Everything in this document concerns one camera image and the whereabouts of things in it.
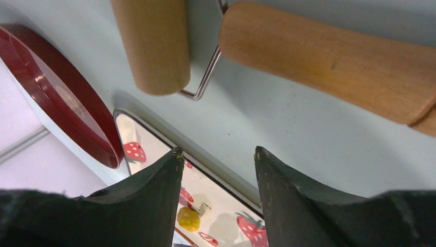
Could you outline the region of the wooden dough roller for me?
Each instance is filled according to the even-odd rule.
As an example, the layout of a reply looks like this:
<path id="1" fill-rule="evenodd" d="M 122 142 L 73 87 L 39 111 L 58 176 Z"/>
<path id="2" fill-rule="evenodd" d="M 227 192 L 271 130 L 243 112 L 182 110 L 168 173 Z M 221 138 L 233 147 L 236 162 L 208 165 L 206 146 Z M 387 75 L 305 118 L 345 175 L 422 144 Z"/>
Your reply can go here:
<path id="1" fill-rule="evenodd" d="M 186 2 L 111 2 L 141 91 L 199 100 L 225 56 L 435 136 L 434 48 L 344 30 L 252 1 L 216 4 L 219 43 L 192 93 L 186 90 Z"/>

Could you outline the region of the yellow dough piece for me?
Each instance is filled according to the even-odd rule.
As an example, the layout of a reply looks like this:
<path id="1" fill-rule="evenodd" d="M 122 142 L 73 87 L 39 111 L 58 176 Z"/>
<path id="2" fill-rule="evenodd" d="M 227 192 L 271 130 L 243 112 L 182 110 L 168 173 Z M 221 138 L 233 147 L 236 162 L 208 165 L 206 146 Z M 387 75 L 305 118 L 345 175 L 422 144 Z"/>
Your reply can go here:
<path id="1" fill-rule="evenodd" d="M 201 224 L 199 213 L 188 207 L 182 207 L 178 211 L 176 220 L 181 228 L 189 232 L 197 231 Z"/>

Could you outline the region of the white strawberry rectangular tray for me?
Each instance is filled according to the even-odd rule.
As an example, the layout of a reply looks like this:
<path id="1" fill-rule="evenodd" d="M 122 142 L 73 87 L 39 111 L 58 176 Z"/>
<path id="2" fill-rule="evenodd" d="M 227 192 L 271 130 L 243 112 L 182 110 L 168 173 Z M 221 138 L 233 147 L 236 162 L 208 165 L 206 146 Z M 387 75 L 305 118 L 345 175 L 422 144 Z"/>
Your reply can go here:
<path id="1" fill-rule="evenodd" d="M 114 120 L 131 175 L 149 167 L 176 146 L 127 111 L 115 110 Z M 192 156 L 185 153 L 184 159 L 178 209 L 196 211 L 199 227 L 190 231 L 186 219 L 182 219 L 175 223 L 176 232 L 193 246 L 268 246 L 260 211 Z"/>

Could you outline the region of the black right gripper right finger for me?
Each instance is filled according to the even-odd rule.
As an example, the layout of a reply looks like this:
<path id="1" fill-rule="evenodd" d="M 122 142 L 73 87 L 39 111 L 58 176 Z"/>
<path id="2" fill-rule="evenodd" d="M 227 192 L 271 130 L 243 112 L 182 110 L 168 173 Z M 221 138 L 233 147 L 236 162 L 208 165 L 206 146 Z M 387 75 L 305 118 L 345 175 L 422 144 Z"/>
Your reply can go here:
<path id="1" fill-rule="evenodd" d="M 334 189 L 255 150 L 270 246 L 435 246 L 435 191 L 392 190 L 369 198 Z"/>

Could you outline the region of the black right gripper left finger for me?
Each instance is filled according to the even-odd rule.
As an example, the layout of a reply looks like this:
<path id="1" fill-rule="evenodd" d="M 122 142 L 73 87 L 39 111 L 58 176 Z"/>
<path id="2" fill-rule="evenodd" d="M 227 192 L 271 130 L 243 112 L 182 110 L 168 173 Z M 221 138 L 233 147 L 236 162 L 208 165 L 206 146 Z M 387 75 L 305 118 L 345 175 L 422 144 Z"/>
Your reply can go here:
<path id="1" fill-rule="evenodd" d="M 88 197 L 1 191 L 1 246 L 171 246 L 184 169 L 176 147 Z"/>

